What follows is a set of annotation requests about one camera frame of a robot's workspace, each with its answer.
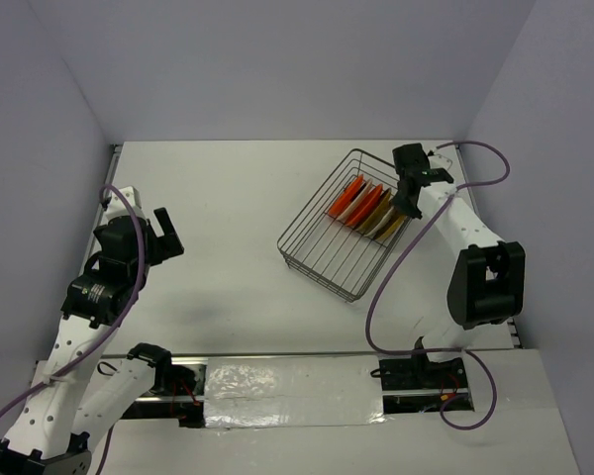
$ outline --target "cable clip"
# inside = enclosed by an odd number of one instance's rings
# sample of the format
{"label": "cable clip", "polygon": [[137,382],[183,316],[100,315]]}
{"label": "cable clip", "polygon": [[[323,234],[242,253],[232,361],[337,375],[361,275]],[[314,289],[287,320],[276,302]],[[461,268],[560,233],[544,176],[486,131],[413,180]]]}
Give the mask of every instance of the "cable clip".
{"label": "cable clip", "polygon": [[54,382],[69,383],[70,381],[71,379],[64,376],[53,376],[52,374],[47,373],[42,375],[42,383],[44,383],[45,386],[50,386]]}

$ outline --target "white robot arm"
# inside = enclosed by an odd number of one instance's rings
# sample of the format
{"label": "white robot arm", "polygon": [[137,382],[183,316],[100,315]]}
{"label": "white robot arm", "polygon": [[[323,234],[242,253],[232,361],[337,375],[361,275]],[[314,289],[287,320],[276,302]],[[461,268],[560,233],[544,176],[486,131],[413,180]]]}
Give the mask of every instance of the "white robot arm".
{"label": "white robot arm", "polygon": [[[82,402],[90,378],[107,343],[101,338],[127,313],[132,291],[143,287],[149,268],[184,249],[164,208],[154,214],[163,230],[157,237],[132,187],[119,190],[134,211],[143,236],[145,257],[139,275],[137,232],[126,206],[118,197],[105,203],[105,225],[94,235],[101,250],[86,262],[83,273],[71,282],[61,307],[57,338],[45,366],[45,387],[33,394],[22,413],[0,440],[0,474],[85,474],[91,452],[124,411],[147,391],[166,393],[174,371],[171,354],[157,346],[140,343],[121,367],[89,400]],[[66,364],[90,353],[65,375],[52,375]],[[195,384],[193,375],[187,380]]]}
{"label": "white robot arm", "polygon": [[[411,218],[430,219],[447,199],[449,206],[435,226],[457,262],[446,294],[451,319],[440,321],[417,347],[467,348],[486,330],[522,310],[525,252],[518,242],[503,242],[489,230],[466,202],[456,195],[453,179],[441,168],[431,168],[419,143],[394,149],[400,176],[392,203]],[[454,359],[453,352],[429,353],[432,362]]]}

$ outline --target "gray wall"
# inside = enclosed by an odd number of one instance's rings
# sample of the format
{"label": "gray wall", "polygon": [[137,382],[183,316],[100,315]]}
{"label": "gray wall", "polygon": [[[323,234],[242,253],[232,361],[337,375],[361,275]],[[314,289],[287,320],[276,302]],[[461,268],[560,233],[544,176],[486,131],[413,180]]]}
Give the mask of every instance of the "gray wall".
{"label": "gray wall", "polygon": [[108,138],[461,136],[534,0],[31,0]]}
{"label": "gray wall", "polygon": [[[583,475],[594,474],[594,0],[538,0],[469,132],[514,164],[481,211],[527,250],[529,346],[540,348]],[[464,151],[474,178],[498,172]]]}
{"label": "gray wall", "polygon": [[0,0],[0,406],[49,354],[107,162],[103,134],[35,14],[26,1]]}

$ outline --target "wire basket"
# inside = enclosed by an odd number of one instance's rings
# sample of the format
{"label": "wire basket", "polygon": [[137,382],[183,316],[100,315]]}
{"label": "wire basket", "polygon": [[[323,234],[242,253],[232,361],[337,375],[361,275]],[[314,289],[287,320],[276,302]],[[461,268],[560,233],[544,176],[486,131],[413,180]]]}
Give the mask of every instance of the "wire basket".
{"label": "wire basket", "polygon": [[277,241],[288,267],[299,270],[348,302],[360,299],[411,221],[379,242],[328,215],[337,198],[359,174],[383,189],[397,189],[394,165],[352,149]]}

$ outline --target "red wire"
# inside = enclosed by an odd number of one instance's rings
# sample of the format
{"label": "red wire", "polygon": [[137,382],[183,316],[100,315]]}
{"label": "red wire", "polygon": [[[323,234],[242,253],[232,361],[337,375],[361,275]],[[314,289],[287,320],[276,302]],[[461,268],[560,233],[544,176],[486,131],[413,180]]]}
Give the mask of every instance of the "red wire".
{"label": "red wire", "polygon": [[182,379],[180,380],[180,384],[182,384],[182,387],[185,388],[185,391],[187,391],[187,394],[189,396],[191,396],[191,399],[194,401],[194,406],[200,406],[200,403],[198,401],[196,401],[196,396],[194,396],[194,393],[191,392],[191,390],[187,387],[187,385],[185,384],[185,382]]}
{"label": "red wire", "polygon": [[457,380],[457,378],[455,376],[453,376],[450,373],[447,376],[455,382],[455,391],[453,391],[453,393],[454,394],[457,393],[457,390],[459,389],[459,381]]}
{"label": "red wire", "polygon": [[176,382],[175,381],[174,381],[173,394],[171,396],[171,405],[169,406],[169,413],[171,414],[171,416],[173,418],[175,418],[175,415],[174,415],[174,399],[176,399]]}

